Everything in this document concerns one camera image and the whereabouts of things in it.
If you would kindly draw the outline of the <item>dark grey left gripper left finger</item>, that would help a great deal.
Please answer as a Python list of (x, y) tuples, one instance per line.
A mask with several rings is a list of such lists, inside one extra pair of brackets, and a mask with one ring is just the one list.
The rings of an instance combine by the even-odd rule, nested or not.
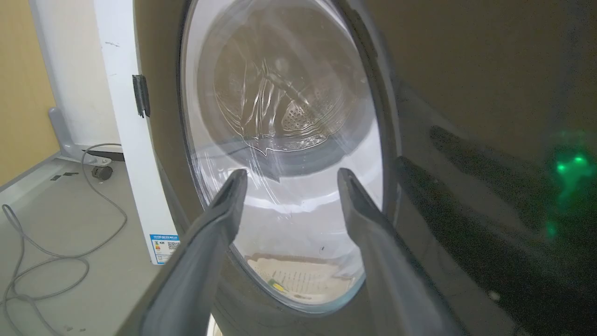
[(118, 336), (204, 336), (226, 253), (239, 230), (247, 171), (235, 170), (132, 309)]

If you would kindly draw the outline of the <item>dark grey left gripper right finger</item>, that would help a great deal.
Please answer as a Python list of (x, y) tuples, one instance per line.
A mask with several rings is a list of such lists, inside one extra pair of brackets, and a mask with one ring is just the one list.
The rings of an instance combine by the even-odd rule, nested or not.
[(346, 230), (360, 249), (365, 286), (378, 336), (466, 336), (429, 275), (354, 172), (337, 183)]

